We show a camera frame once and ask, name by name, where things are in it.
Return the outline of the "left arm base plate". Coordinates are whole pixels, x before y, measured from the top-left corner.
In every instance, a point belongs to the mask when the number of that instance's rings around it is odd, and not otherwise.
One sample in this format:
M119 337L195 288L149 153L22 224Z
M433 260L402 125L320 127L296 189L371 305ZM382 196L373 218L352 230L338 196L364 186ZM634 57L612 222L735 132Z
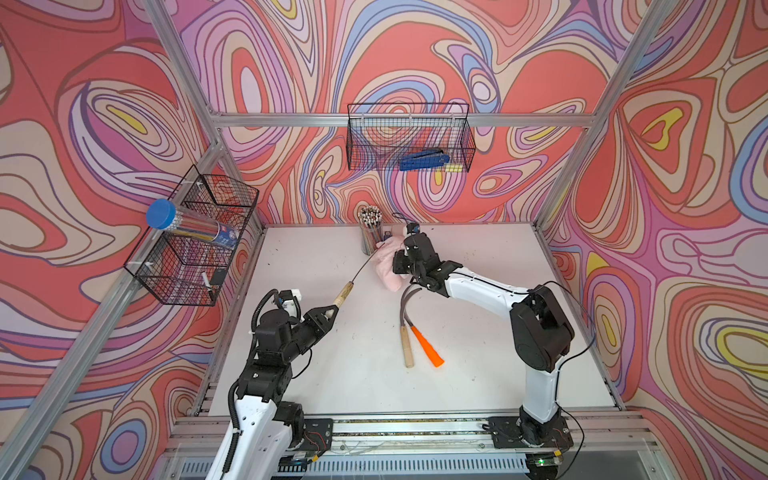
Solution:
M303 426L291 425L289 451L302 451L321 454L332 447L334 420L332 418L305 419Z

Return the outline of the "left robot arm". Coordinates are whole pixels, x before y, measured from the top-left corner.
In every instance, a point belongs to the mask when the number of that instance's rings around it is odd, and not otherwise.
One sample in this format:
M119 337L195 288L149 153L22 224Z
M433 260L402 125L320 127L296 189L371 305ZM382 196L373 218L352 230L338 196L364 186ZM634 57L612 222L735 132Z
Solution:
M298 448L308 448L296 463L302 467L328 449L306 430L303 406L284 395L295 378L292 363L310 353L330 333L339 307L312 308L298 318L283 303L267 310L261 303L251 322L245 366L230 385L230 423L212 462L209 479L269 479Z

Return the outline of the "pink terry rag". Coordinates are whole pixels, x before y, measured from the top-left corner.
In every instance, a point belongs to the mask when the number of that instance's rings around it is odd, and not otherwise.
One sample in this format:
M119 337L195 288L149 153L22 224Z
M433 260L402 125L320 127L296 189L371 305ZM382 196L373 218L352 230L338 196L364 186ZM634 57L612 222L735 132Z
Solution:
M404 238L402 236L391 236L384 241L378 242L372 258L375 264L376 275L384 287L391 292L399 291L404 282L404 277L393 271L395 254L403 249L403 241Z

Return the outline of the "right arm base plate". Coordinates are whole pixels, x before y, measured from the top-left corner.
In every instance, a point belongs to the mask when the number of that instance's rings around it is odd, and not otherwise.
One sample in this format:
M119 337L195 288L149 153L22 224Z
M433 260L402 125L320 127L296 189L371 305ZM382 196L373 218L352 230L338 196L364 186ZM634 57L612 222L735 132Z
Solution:
M491 435L496 449L550 449L567 451L574 446L574 440L561 416L539 424L528 417L489 417L482 425Z

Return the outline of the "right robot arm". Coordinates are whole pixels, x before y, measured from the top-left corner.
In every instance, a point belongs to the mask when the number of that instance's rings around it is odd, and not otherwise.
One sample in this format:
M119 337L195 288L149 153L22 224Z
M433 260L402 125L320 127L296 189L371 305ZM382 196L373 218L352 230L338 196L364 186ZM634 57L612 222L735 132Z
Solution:
M575 332L551 289L543 284L530 289L513 287L456 261L443 260L415 222L406 227L393 272L408 275L412 284L430 292L471 303L508 320L515 352L526 366L521 418L544 427L560 417L559 369L570 353Z

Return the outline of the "wooden handle sickle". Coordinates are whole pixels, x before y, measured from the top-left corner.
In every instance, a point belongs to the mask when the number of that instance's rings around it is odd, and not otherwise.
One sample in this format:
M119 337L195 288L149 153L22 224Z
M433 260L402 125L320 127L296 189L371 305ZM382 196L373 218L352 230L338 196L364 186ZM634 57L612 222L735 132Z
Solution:
M361 267L357 270L357 272L353 275L352 279L346 282L342 290L339 292L339 294L336 296L336 298L333 301L333 305L335 307L337 308L342 307L342 305L347 300L349 294L352 292L356 279L363 272L363 270L366 268L366 266L370 263L372 259L373 259L373 256L369 256L365 260L365 262L361 265Z
M407 369L414 367L413 352L410 344L408 326L406 322L406 303L407 303L407 300L409 299L410 290L411 288L407 287L401 296L399 315L398 315L399 324L400 324L399 326L400 342L401 342L401 348L403 353L404 365Z

